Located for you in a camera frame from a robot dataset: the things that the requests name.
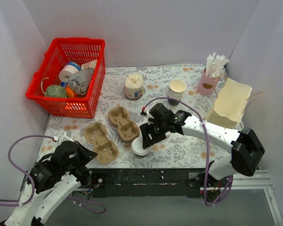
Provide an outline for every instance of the red basket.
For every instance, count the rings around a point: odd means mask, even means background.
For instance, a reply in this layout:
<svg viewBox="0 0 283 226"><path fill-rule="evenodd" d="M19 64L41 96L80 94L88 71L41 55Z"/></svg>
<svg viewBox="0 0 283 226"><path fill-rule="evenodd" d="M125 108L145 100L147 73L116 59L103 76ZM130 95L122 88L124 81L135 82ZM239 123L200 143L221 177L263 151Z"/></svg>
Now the red basket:
<svg viewBox="0 0 283 226"><path fill-rule="evenodd" d="M99 93L105 77L105 41L88 38L57 38L54 39L45 53L45 58L33 75L32 82L26 92L26 97L34 100L49 113L56 116L75 118L94 118ZM49 85L59 85L58 74L70 61L79 65L96 60L97 65L90 82L87 95L84 98L52 98L44 97L41 91L41 80L44 80L44 90Z"/></svg>

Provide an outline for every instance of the pink pencil holder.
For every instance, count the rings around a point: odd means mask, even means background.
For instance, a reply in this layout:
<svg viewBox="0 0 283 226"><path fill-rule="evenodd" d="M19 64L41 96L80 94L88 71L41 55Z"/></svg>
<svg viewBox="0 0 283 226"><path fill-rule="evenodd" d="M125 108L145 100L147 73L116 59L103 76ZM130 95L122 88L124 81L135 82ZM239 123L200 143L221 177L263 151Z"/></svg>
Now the pink pencil holder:
<svg viewBox="0 0 283 226"><path fill-rule="evenodd" d="M209 78L206 75L206 68L204 68L203 73L201 75L200 81L197 86L197 91L203 95L211 95L215 90L214 87L217 85L218 81L220 81L220 77L218 78Z"/></svg>

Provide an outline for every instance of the cable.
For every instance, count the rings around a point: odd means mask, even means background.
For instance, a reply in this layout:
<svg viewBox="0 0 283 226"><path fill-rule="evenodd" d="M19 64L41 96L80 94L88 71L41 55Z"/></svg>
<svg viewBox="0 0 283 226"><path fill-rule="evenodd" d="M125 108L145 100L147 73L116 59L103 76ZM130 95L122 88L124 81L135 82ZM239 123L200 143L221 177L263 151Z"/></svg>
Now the cable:
<svg viewBox="0 0 283 226"><path fill-rule="evenodd" d="M32 184L32 194L30 195L29 199L28 199L27 201L23 202L21 205L25 205L25 204L29 203L29 202L32 200L33 194L34 194L35 186L34 186L33 178L29 175L29 173L26 172L26 171L25 171L24 169L22 169L21 167L17 166L17 165L14 163L14 161L11 159L11 151L12 151L12 149L14 148L14 146L15 146L17 143L19 143L21 140L24 140L24 139L26 139L26 138L31 138L31 137L50 138L50 139L52 139L52 140L54 139L54 137L44 136L44 135L29 135L29 136L25 136L25 137L22 137L22 138L18 139L18 140L15 141L15 142L12 144L12 146L9 148L9 150L8 150L8 160L9 160L9 162L10 162L16 169L18 169L19 171L21 171L22 173L24 173L24 174L28 177L30 183ZM17 204L9 204L9 203L1 203L1 202L19 202L19 200L0 199L0 206L9 206L9 207L16 207L16 206L19 206L18 203L17 203Z"/></svg>
<svg viewBox="0 0 283 226"><path fill-rule="evenodd" d="M215 192L217 186L218 186L218 183L216 183L216 186L212 190L210 190L210 192Z"/></svg>
<svg viewBox="0 0 283 226"><path fill-rule="evenodd" d="M230 175L229 176L229 180L227 182L227 184L225 185L224 189L221 191L221 193L217 196L217 198L212 201L212 202L207 202L207 179L208 179L208 170L209 170L209 152L210 152L210 148L209 148L209 136L208 136L208 132L205 126L205 123L203 121L203 118L201 117L201 115L199 114L199 112L197 112L195 109L193 109L192 107L190 107L189 105L185 104L184 102L182 102L181 100L177 100L174 98L170 98L170 97L157 97L154 98L152 100L150 100L143 108L142 111L144 111L146 109L146 107L152 103L155 100L159 100L159 99L170 99L170 100L175 100L178 101L179 103L183 104L185 107L187 107L188 109L192 110L193 112L195 112L197 114L197 116L199 117L200 122L202 123L202 127L204 129L204 134L205 134L205 139L206 139L206 165L205 165L205 175L204 175L204 202L206 206L212 206L214 204L220 203L221 201L223 201L224 199L226 199L226 197L228 196L230 190L231 190L231 186L232 186L232 180L233 180L233 176Z"/></svg>
<svg viewBox="0 0 283 226"><path fill-rule="evenodd" d="M221 190L221 187L222 187L222 182L220 181L220 185L219 185L219 187L218 187L217 192L218 192L219 190Z"/></svg>
<svg viewBox="0 0 283 226"><path fill-rule="evenodd" d="M90 208L90 207L88 207L88 206L86 206L86 205L84 205L84 204L82 204L82 203L79 203L79 205L81 205L81 206L84 207L85 209L88 209L89 211L91 211L92 213L95 213L95 214L103 214L103 213L105 213L106 210L107 210L106 206L105 206L104 204L99 203L99 202L83 200L83 199L79 199L79 198L73 197L73 196L71 196L71 195L69 195L69 196L67 197L67 199L72 199L72 200L80 201L80 202L87 202L87 203L99 205L99 206L101 206L101 207L104 208L103 211L96 211L96 210L94 210L94 209L92 209L92 208Z"/></svg>

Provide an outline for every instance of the floral tablecloth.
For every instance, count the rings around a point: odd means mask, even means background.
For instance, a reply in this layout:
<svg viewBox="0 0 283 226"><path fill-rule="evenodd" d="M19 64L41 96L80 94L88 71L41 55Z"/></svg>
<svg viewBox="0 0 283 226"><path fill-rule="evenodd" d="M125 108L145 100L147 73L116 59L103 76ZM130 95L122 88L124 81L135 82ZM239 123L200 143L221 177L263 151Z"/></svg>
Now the floral tablecloth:
<svg viewBox="0 0 283 226"><path fill-rule="evenodd" d="M183 101L196 109L203 117L213 104L216 96L203 96L196 90L196 86L205 66L150 66L150 67L110 67L106 68L106 75L97 111L94 119L78 119L50 116L45 135L60 136L65 130L71 131L71 137L78 140L90 150L93 145L88 143L83 136L83 130L89 124L100 121L106 125L108 137L116 143L119 149L118 158L102 165L96 159L87 166L89 168L203 168L205 167L206 143L203 140L186 137L180 134L171 134L167 139L150 147L151 151L145 157L136 156L131 144L122 142L117 133L117 127L113 126L108 119L110 109L121 105L125 107L130 119L138 126L146 122L146 117L140 115L141 108L155 97L167 96L169 82L174 78L186 82L187 88ZM127 75L139 73L144 77L145 93L139 100L129 100L124 96L124 81ZM224 85L224 80L218 83L217 91ZM169 109L189 111L183 105L177 107L169 106L166 100L160 100ZM150 110L157 102L151 103L147 110ZM43 139L37 161L45 154L54 152L56 143ZM219 160L229 154L223 149L210 145L210 160Z"/></svg>

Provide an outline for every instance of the white panel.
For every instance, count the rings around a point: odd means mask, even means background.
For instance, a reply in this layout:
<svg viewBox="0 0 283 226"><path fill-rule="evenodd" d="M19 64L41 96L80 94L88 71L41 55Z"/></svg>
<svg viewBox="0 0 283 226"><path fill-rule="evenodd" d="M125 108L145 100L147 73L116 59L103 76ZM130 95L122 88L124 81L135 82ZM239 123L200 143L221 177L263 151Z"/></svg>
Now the white panel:
<svg viewBox="0 0 283 226"><path fill-rule="evenodd" d="M228 74L265 95L247 108L245 126L257 133L283 215L283 0L260 1L237 43Z"/></svg>
<svg viewBox="0 0 283 226"><path fill-rule="evenodd" d="M49 45L106 41L108 66L206 63L229 57L259 0L24 0Z"/></svg>
<svg viewBox="0 0 283 226"><path fill-rule="evenodd" d="M0 198L17 199L23 174L8 162L11 144L30 134L43 134L48 114L25 97L46 44L21 0L0 0ZM21 142L12 155L25 170L34 164L40 139ZM13 208L0 207L0 221Z"/></svg>

